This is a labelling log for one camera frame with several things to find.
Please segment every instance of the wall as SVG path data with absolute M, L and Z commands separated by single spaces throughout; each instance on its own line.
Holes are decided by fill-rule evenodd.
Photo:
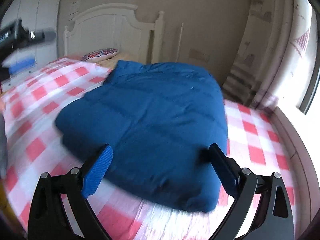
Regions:
M 70 4 L 61 0 L 58 16 L 58 55 L 63 55 L 63 31 L 68 25 Z M 165 11 L 162 61 L 174 61 L 181 23 L 184 33 L 180 62 L 204 66 L 217 79 L 225 81 L 241 42 L 251 0 L 81 0 L 80 12 L 104 3 L 138 5 L 139 21 L 154 22 L 160 10 Z M 204 60 L 189 58 L 190 50 L 204 53 Z

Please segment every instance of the bed post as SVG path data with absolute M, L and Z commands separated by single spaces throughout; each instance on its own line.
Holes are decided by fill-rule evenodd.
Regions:
M 164 15 L 164 11 L 160 11 L 159 17 L 155 22 L 151 63 L 158 63 L 160 61 L 160 53 L 161 53 L 162 39 L 163 39 L 163 32 L 164 32 L 163 15 Z
M 67 40 L 68 26 L 64 27 L 63 43 L 64 43 L 64 55 L 68 55 L 68 40 Z

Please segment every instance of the wardrobe door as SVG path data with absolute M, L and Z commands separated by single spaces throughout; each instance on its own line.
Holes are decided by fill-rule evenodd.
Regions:
M 18 18 L 18 10 L 21 0 L 13 0 L 1 21 L 1 29 Z
M 37 11 L 39 0 L 21 0 L 18 18 L 22 19 L 22 26 L 30 31 L 36 29 Z M 17 52 L 17 62 L 30 57 L 36 57 L 35 46 L 19 49 Z
M 39 0 L 36 30 L 50 28 L 57 32 L 59 3 L 60 0 Z M 48 44 L 43 43 L 36 46 L 37 68 L 44 67 L 57 57 L 57 37 Z

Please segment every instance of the blue blanket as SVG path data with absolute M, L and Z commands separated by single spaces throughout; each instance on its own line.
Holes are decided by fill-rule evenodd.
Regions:
M 203 68 L 120 60 L 55 123 L 82 161 L 111 145 L 105 178 L 128 192 L 189 212 L 215 208 L 221 184 L 206 149 L 226 153 L 228 131 L 220 87 Z

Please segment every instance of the gingham bedspread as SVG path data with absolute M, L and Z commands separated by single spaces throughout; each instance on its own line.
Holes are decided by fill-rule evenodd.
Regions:
M 40 175 L 65 174 L 81 163 L 66 150 L 54 126 L 59 111 L 84 93 L 101 85 L 107 68 L 68 58 L 50 63 L 3 96 L 8 137 L 9 169 L 7 197 L 22 225 L 27 228 L 32 196 Z M 228 156 L 255 174 L 281 173 L 290 198 L 295 224 L 299 221 L 299 194 L 281 140 L 262 113 L 225 101 L 228 120 Z M 223 188 L 216 209 L 210 213 L 187 213 L 137 198 L 103 180 L 88 201 L 103 227 L 114 240 L 202 240 L 217 229 L 233 198 Z M 238 235 L 246 233 L 259 202 L 255 195 Z M 75 233 L 82 235 L 68 198 L 66 213 Z

